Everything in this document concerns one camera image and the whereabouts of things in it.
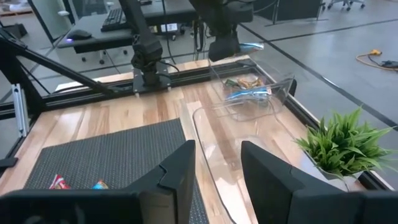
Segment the keyboard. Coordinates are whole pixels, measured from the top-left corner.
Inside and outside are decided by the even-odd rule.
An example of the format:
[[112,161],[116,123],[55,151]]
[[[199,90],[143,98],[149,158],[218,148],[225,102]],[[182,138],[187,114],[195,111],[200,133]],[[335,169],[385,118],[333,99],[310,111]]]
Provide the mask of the keyboard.
[[121,8],[112,9],[102,25],[101,32],[128,29],[129,26]]

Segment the snack bar wrapper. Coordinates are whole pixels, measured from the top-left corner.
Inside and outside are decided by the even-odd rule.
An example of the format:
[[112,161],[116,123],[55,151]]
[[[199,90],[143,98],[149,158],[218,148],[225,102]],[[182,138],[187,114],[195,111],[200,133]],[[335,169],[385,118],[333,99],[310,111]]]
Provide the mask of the snack bar wrapper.
[[61,175],[55,175],[54,180],[52,181],[52,184],[50,186],[50,189],[70,189],[70,186],[67,185],[65,180]]
[[102,181],[99,180],[93,187],[93,189],[96,190],[103,190],[103,189],[109,189],[109,187]]

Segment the green plant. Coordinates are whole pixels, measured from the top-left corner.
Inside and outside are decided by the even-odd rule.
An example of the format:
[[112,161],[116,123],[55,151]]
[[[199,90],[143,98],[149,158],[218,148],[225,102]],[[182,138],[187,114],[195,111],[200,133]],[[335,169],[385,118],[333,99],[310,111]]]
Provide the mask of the green plant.
[[391,128],[378,130],[368,123],[358,125],[361,108],[351,114],[341,116],[333,113],[333,119],[325,127],[324,118],[320,129],[308,127],[307,139],[298,139],[297,144],[306,150],[322,170],[338,176],[352,175],[357,172],[390,167],[382,157],[392,151],[379,147],[378,140]]

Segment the computer mouse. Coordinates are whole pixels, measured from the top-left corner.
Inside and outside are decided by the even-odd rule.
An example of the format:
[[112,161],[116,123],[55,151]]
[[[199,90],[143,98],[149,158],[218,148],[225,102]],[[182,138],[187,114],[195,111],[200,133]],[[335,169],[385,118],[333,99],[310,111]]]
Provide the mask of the computer mouse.
[[72,40],[86,40],[91,38],[91,33],[79,29],[73,30],[68,34],[67,38]]

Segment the black mesh mat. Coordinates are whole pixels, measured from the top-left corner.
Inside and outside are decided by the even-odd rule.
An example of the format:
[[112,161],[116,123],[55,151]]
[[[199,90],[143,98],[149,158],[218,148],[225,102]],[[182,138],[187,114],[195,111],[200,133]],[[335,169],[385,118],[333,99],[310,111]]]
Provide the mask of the black mesh mat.
[[[90,189],[103,179],[111,189],[145,175],[185,142],[179,119],[42,150],[25,189],[47,189],[55,174],[73,189]],[[208,223],[197,180],[190,223]]]

